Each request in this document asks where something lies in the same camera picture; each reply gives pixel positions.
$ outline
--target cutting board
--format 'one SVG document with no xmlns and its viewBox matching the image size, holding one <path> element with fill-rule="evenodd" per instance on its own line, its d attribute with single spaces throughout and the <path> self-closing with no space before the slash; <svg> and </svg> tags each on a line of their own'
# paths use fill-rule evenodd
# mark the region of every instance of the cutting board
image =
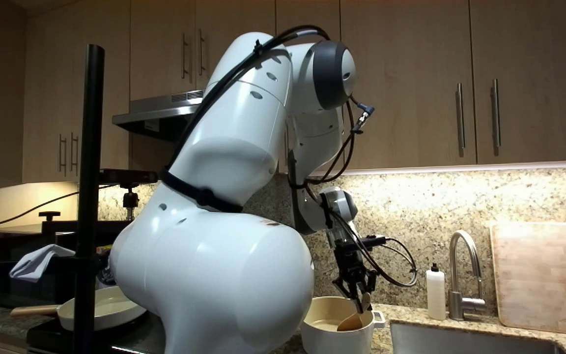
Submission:
<svg viewBox="0 0 566 354">
<path fill-rule="evenodd" d="M 491 224 L 499 322 L 566 332 L 566 222 Z"/>
</svg>

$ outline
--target black strap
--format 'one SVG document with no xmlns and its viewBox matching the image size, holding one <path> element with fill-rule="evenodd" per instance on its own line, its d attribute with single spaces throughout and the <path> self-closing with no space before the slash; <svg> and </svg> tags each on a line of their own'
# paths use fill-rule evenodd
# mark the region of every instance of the black strap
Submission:
<svg viewBox="0 0 566 354">
<path fill-rule="evenodd" d="M 208 187 L 202 187 L 202 188 L 200 188 L 200 187 L 189 185 L 187 181 L 181 181 L 181 179 L 177 179 L 177 177 L 171 175 L 171 173 L 163 173 L 163 175 L 161 175 L 161 181 L 163 181 L 169 188 L 173 188 L 173 190 L 177 190 L 177 192 L 181 192 L 181 194 L 191 196 L 191 198 L 197 200 L 200 206 L 212 206 L 212 208 L 222 210 L 222 212 L 242 212 L 242 210 L 244 210 L 242 204 L 236 204 L 236 202 L 230 202 L 230 200 L 224 200 L 224 198 L 216 196 L 212 188 L 208 188 Z"/>
</svg>

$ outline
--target soap bottle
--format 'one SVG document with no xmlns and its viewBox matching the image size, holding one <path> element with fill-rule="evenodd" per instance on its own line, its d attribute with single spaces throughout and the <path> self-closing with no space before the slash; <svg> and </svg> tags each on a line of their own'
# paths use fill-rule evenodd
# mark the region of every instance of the soap bottle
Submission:
<svg viewBox="0 0 566 354">
<path fill-rule="evenodd" d="M 438 269 L 438 263 L 432 263 L 425 273 L 426 279 L 426 314 L 430 318 L 446 316 L 446 295 L 444 295 L 444 271 Z"/>
</svg>

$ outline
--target faucet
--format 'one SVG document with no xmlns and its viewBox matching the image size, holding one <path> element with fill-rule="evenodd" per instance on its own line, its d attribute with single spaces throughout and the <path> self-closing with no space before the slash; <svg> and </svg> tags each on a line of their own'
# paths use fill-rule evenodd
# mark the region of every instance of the faucet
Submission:
<svg viewBox="0 0 566 354">
<path fill-rule="evenodd" d="M 458 291 L 458 261 L 456 261 L 456 246 L 458 240 L 464 240 L 468 253 L 472 257 L 472 271 L 478 277 L 478 297 L 462 297 L 462 293 Z M 448 316 L 462 320 L 464 312 L 480 312 L 482 308 L 485 308 L 485 299 L 482 297 L 482 269 L 480 269 L 480 257 L 478 257 L 478 247 L 474 238 L 464 232 L 464 230 L 456 230 L 452 234 L 450 240 L 450 267 L 452 267 L 452 285 L 448 289 Z"/>
</svg>

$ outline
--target white container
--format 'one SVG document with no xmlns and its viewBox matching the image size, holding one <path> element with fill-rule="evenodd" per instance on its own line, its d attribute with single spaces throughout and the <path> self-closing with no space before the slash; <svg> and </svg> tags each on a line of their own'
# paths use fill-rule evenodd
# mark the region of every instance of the white container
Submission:
<svg viewBox="0 0 566 354">
<path fill-rule="evenodd" d="M 446 291 L 444 291 L 444 271 L 432 263 L 425 273 L 426 279 L 426 314 L 430 318 L 446 318 Z"/>
<path fill-rule="evenodd" d="M 362 314 L 362 328 L 338 330 L 338 324 L 358 308 L 344 297 L 314 297 L 301 326 L 303 348 L 309 354 L 369 354 L 373 330 L 385 326 L 379 310 Z"/>
</svg>

